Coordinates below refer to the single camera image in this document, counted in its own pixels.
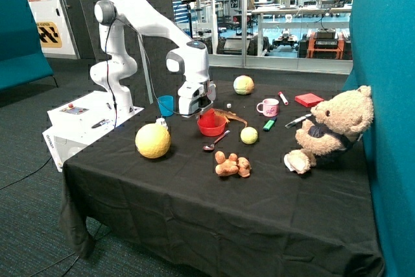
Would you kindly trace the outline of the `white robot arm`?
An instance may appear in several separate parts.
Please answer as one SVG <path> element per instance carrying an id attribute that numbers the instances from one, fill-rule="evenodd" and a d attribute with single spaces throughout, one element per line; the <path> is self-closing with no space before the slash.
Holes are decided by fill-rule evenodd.
<path id="1" fill-rule="evenodd" d="M 208 50 L 204 43 L 193 40 L 147 0 L 100 0 L 95 4 L 94 14 L 99 22 L 101 49 L 111 58 L 95 64 L 90 76 L 106 90 L 105 102 L 111 104 L 118 118 L 130 117 L 134 111 L 129 88 L 119 82 L 137 71 L 136 61 L 125 47 L 126 24 L 141 35 L 167 38 L 176 44 L 165 59 L 169 71 L 185 77 L 178 89 L 178 110 L 182 116 L 204 114 L 212 108 L 215 84 L 209 78 Z"/>

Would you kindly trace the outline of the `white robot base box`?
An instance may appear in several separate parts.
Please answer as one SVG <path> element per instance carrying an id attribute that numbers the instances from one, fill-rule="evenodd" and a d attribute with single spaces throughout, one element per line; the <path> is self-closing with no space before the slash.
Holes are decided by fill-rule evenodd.
<path id="1" fill-rule="evenodd" d="M 47 112 L 51 127 L 43 132 L 43 138 L 58 171 L 66 160 L 143 110 L 134 106 L 117 113 L 110 99 L 105 91 L 93 91 Z M 92 128 L 103 119 L 110 122 Z"/>

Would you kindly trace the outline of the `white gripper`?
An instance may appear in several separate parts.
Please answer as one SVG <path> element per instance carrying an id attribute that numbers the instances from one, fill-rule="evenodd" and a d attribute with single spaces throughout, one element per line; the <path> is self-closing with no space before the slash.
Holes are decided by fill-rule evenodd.
<path id="1" fill-rule="evenodd" d="M 216 99 L 216 84 L 213 81 L 193 83 L 185 81 L 178 90 L 179 114 L 184 117 L 197 115 L 199 121 L 201 115 L 213 108 Z"/>

